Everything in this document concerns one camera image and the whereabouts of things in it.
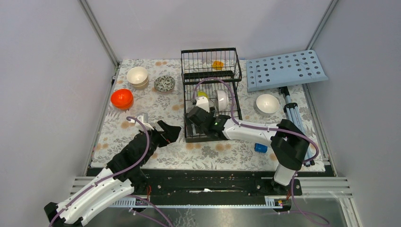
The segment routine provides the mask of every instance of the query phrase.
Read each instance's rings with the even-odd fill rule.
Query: yellow object
[[[222,63],[221,61],[214,61],[212,68],[214,68],[215,70],[222,70],[223,65],[224,65],[224,63]]]
[[[198,91],[198,97],[206,97],[206,98],[209,98],[208,94],[204,93],[203,91]]]

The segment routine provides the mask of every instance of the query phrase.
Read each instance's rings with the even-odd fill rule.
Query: floral tablecloth
[[[238,85],[238,98],[244,121],[260,123],[278,123],[286,116],[282,107],[285,100],[277,89],[268,89],[248,93],[246,91],[245,60],[240,60],[243,79]],[[148,70],[149,86],[144,90],[135,90],[127,81],[126,74],[133,67],[142,66]],[[159,76],[168,75],[175,79],[174,90],[160,93],[155,90],[153,83]],[[135,102],[131,109],[121,111],[109,104],[105,120],[94,147],[91,167],[104,167],[111,158],[121,151],[138,130],[125,120],[127,116],[137,116],[148,113],[148,121],[156,125],[163,120],[170,125],[184,126],[184,97],[181,79],[180,60],[124,60],[122,62],[114,90],[126,88],[132,91]],[[316,135],[312,117],[306,104],[302,86],[288,87],[293,102],[298,103],[299,112],[304,121],[306,135],[315,142]],[[271,94],[279,99],[281,108],[271,116],[262,116],[255,112],[253,104],[261,94]],[[272,149],[266,154],[255,152],[254,143],[230,140],[203,143],[186,143],[184,131],[181,130],[177,142],[166,147],[158,148],[143,168],[157,169],[209,169],[209,170],[253,170],[274,171],[278,165]],[[322,157],[319,155],[315,165],[303,167],[301,171],[324,171]]]

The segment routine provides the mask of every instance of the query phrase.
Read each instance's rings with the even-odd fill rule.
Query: orange bowl
[[[116,90],[110,97],[110,101],[115,107],[125,107],[131,102],[133,103],[134,96],[128,89]]]
[[[128,110],[129,108],[132,107],[132,105],[134,105],[134,99],[132,99],[132,101],[128,105],[123,106],[123,107],[117,107],[117,108],[119,108],[120,110]]]

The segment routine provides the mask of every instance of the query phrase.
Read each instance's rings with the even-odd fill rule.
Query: dish rack
[[[221,62],[223,65],[214,65],[215,62]],[[211,106],[215,107],[212,113],[215,116],[219,114],[230,115],[230,106],[225,110],[218,110],[216,90],[223,90],[228,95],[229,104],[235,100],[234,117],[242,120],[241,108],[238,101],[237,88],[242,79],[242,72],[239,65],[236,48],[216,48],[200,50],[181,51],[181,76],[183,79],[184,93],[184,125],[185,141],[188,143],[217,141],[206,136],[198,127],[193,125],[187,118],[187,113],[195,107],[193,100],[193,90],[195,86],[203,79],[216,77],[226,82],[234,93],[232,97],[226,86],[216,80],[208,80],[199,85],[197,91],[206,93]]]

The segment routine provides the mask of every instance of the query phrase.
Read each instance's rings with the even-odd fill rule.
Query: dish rack upper shelf
[[[223,65],[213,67],[213,63]],[[217,77],[224,82],[239,82],[242,72],[236,48],[215,48],[181,51],[181,70],[183,85],[197,84],[208,77]]]

